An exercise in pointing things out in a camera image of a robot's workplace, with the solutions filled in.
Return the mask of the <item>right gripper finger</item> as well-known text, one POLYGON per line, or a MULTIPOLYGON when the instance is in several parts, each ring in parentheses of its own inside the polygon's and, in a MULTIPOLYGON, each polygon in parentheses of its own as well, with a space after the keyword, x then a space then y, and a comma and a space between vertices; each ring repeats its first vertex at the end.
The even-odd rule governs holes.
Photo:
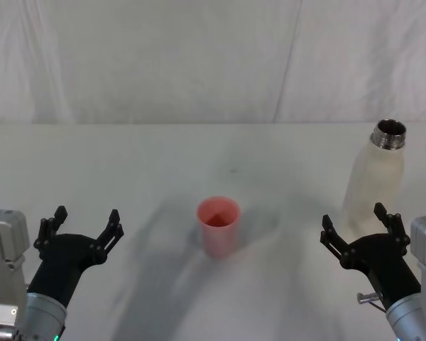
POLYGON ((329 215, 322 217, 320 242, 335 256, 342 267, 352 267, 351 246, 338 234, 329 215))
POLYGON ((401 214, 389 214, 381 202, 375 204, 373 213, 398 245, 401 254, 407 254, 407 246, 410 244, 410 238, 406 234, 401 214))

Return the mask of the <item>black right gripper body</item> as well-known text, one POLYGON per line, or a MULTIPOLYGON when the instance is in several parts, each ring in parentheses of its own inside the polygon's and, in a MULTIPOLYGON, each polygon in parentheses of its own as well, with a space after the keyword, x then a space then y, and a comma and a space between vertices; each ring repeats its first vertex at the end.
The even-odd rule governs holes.
POLYGON ((340 243, 340 264, 363 273, 385 309, 420 292, 420 283, 404 260, 410 238, 372 234, 340 243))

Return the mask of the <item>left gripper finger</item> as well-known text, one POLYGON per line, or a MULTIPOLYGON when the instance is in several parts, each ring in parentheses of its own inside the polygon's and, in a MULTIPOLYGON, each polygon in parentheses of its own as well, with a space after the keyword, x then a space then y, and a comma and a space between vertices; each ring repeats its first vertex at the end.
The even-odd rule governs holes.
POLYGON ((90 245, 92 262, 94 264, 103 264, 107 260, 109 252, 123 236, 124 231, 120 223, 119 211, 113 209, 105 229, 90 245))
POLYGON ((63 205, 58 206, 52 217, 42 218, 40 220, 38 237, 34 241, 33 246, 36 249, 42 249, 45 245, 47 245, 48 242, 56 235, 66 218, 67 210, 63 205))

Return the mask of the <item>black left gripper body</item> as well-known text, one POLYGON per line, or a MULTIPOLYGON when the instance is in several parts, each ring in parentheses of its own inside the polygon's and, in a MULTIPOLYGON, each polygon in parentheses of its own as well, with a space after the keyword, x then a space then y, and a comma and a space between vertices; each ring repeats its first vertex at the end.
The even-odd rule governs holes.
POLYGON ((41 264, 27 289, 67 307, 84 271, 106 261, 106 252, 93 238, 81 234, 60 234, 37 239, 34 247, 41 264))

